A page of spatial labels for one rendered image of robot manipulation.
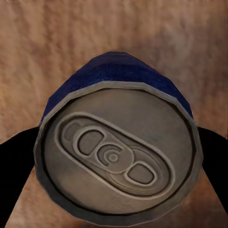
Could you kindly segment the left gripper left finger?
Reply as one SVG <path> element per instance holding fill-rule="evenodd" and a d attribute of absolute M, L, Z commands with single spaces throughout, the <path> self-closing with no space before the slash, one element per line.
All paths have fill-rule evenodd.
<path fill-rule="evenodd" d="M 35 165 L 33 149 L 37 136 L 38 127 L 0 142 L 0 228 L 5 228 Z"/>

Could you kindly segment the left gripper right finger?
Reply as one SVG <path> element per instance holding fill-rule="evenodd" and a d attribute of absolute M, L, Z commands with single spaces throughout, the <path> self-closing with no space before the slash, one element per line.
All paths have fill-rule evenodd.
<path fill-rule="evenodd" d="M 204 153 L 203 169 L 228 213 L 228 139 L 203 127 L 198 127 L 198 131 Z"/>

